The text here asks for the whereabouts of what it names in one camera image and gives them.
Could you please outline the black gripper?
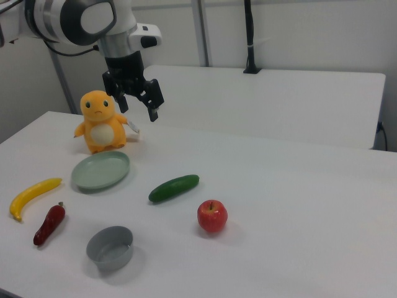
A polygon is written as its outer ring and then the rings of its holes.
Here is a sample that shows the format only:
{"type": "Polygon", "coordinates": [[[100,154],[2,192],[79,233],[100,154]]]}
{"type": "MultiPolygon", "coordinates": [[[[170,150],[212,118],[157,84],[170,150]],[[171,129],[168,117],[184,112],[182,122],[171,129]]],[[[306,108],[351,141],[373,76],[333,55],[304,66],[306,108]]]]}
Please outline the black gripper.
{"type": "Polygon", "coordinates": [[[105,91],[114,98],[120,112],[128,111],[125,94],[138,96],[148,110],[150,121],[156,121],[164,98],[157,79],[145,80],[141,52],[118,58],[105,57],[105,62],[108,68],[102,74],[105,91]]]}

